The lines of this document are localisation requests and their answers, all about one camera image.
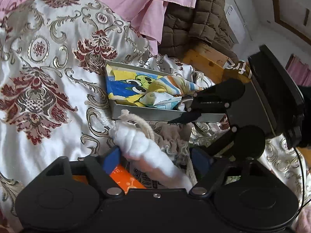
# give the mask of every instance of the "black cable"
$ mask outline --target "black cable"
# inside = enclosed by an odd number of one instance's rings
[[[308,202],[307,203],[305,203],[303,206],[302,206],[302,208],[304,208],[305,206],[307,206],[308,205],[308,203],[311,201],[311,199],[310,200],[308,200]]]
[[[296,218],[297,218],[297,217],[299,216],[301,210],[302,210],[303,207],[304,207],[304,170],[302,169],[301,159],[300,159],[300,157],[299,157],[299,153],[298,153],[296,147],[294,147],[294,150],[295,150],[295,152],[296,152],[296,154],[297,154],[297,157],[298,157],[298,160],[299,160],[300,169],[301,169],[301,175],[302,175],[302,200],[301,200],[300,209],[298,210],[298,213],[297,213],[297,215],[296,215]]]

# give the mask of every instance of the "metal tray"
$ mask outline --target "metal tray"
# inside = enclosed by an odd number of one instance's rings
[[[171,74],[166,74],[163,72],[143,68],[143,67],[137,67],[137,66],[131,66],[123,63],[118,62],[107,62],[110,66],[115,67],[122,67],[126,69],[131,69],[135,71],[140,72],[146,72],[150,74],[156,74],[161,76],[167,76]],[[138,106],[128,106],[128,105],[122,105],[117,104],[114,100],[109,100],[110,108],[112,112],[112,118],[113,119],[119,119],[119,116],[121,115],[122,109],[127,109],[130,111],[131,114],[138,115],[139,117],[143,118],[146,121],[171,121],[178,117],[180,117],[184,111],[178,111],[178,110],[164,110],[164,109],[156,109],[156,108],[149,108],[149,107],[138,107]],[[202,113],[202,115],[196,120],[196,122],[206,122],[206,123],[217,123],[223,118],[224,114],[219,113]]]

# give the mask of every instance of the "pink curtain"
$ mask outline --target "pink curtain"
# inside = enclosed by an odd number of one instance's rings
[[[311,86],[311,70],[308,64],[303,64],[297,56],[293,56],[287,72],[297,85]]]

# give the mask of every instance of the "bed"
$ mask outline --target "bed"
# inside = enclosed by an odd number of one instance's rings
[[[2,20],[0,52],[0,208],[15,232],[21,224],[14,202],[23,186],[59,156],[81,160],[113,146],[106,60],[182,76],[204,88],[213,85],[190,65],[150,54],[140,31],[100,0],[21,3]],[[161,125],[151,123],[155,132]],[[225,126],[199,123],[192,127],[192,140]],[[311,178],[301,158],[309,200]],[[282,135],[266,142],[259,161],[301,202],[298,158]]]

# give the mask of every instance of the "cartoon eye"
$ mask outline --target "cartoon eye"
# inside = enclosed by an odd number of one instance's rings
[[[138,80],[133,80],[133,79],[127,79],[126,83],[131,84],[133,86],[141,86],[142,83]]]
[[[132,87],[132,90],[138,94],[145,95],[147,93],[147,89],[144,89],[140,86]]]

